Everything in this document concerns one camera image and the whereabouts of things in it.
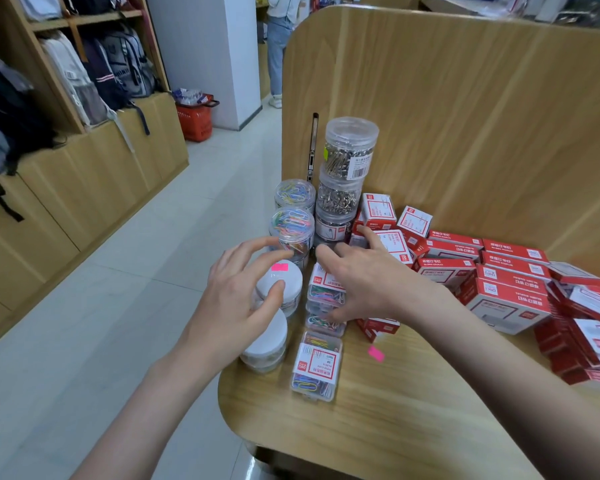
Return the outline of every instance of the person's left hand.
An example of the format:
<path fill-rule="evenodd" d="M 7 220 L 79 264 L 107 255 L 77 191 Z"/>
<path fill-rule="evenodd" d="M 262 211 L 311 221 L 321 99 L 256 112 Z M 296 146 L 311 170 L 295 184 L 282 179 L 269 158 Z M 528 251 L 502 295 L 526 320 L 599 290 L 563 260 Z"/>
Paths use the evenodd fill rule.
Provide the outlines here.
<path fill-rule="evenodd" d="M 196 311 L 171 351 L 178 360 L 199 364 L 212 374 L 229 365 L 268 327 L 282 305 L 285 282 L 275 283 L 261 307 L 251 311 L 251 296 L 258 280 L 293 251 L 263 253 L 250 265 L 254 252 L 279 247 L 277 237 L 259 237 L 226 250 L 211 266 L 207 288 Z"/>

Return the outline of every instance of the wooden display stand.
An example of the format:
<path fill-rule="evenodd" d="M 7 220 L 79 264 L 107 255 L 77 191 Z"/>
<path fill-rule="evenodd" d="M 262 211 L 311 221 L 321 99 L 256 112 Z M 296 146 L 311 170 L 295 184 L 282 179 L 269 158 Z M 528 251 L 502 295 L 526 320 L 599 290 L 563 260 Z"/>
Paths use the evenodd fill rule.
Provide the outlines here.
<path fill-rule="evenodd" d="M 437 230 L 544 248 L 600 275 L 600 31 L 330 7 L 291 37 L 284 86 L 283 179 L 306 177 L 314 112 L 318 155 L 328 120 L 366 118 L 380 135 L 365 191 L 432 214 Z M 405 326 L 377 344 L 379 363 L 349 325 L 334 402 L 291 392 L 303 322 L 301 303 L 277 370 L 235 362 L 221 375 L 220 409 L 245 440 L 363 479 L 539 477 Z M 532 334 L 510 339 L 546 365 Z M 575 389 L 600 407 L 600 391 Z"/>
<path fill-rule="evenodd" d="M 124 12 L 143 40 L 162 87 L 168 89 L 150 20 Z M 79 27 L 117 20 L 119 13 L 75 17 Z M 60 84 L 37 35 L 65 19 L 30 22 L 19 0 L 0 0 L 0 58 L 34 85 L 32 97 L 66 144 L 24 156 L 14 177 L 0 176 L 6 201 L 25 218 L 0 208 L 0 337 L 129 217 L 188 165 L 175 103 L 168 93 L 136 100 L 151 135 L 133 109 L 118 112 L 131 152 L 112 121 L 87 131 Z"/>

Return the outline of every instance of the gray backpack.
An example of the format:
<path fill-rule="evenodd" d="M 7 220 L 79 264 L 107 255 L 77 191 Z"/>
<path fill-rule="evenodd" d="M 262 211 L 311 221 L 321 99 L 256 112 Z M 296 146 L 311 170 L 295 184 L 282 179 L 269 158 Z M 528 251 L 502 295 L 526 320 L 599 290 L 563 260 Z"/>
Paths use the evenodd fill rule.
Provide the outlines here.
<path fill-rule="evenodd" d="M 121 25 L 120 28 L 119 31 L 108 32 L 100 40 L 111 70 L 129 97 L 150 96 L 157 87 L 152 64 L 144 54 L 136 31 L 126 25 Z"/>

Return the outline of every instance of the pink sticker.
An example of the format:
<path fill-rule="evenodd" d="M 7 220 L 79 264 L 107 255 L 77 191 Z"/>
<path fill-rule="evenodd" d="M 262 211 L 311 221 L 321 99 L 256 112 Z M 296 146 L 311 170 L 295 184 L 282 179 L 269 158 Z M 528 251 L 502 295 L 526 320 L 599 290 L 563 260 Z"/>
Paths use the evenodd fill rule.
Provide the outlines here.
<path fill-rule="evenodd" d="M 378 362 L 384 361 L 384 354 L 380 352 L 380 350 L 376 349 L 374 346 L 369 347 L 368 351 L 369 355 L 376 359 Z"/>

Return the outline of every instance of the hand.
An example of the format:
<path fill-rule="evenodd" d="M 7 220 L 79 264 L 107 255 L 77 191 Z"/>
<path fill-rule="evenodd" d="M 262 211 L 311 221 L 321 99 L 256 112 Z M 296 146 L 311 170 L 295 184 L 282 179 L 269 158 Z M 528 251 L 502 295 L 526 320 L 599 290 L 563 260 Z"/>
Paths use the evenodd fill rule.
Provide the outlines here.
<path fill-rule="evenodd" d="M 328 320 L 344 322 L 355 318 L 391 318 L 415 326 L 440 307 L 457 306 L 444 286 L 414 272 L 391 256 L 368 227 L 358 227 L 370 249 L 338 243 L 335 252 L 325 245 L 315 255 L 347 291 L 344 306 L 332 311 Z"/>
<path fill-rule="evenodd" d="M 282 305 L 285 282 L 275 283 L 259 309 L 251 311 L 251 296 L 258 280 L 293 251 L 264 253 L 247 266 L 254 252 L 279 246 L 277 237 L 259 237 L 229 249 L 211 266 L 207 288 L 187 323 L 172 355 L 191 367 L 208 367 L 209 379 L 229 365 L 257 339 Z"/>

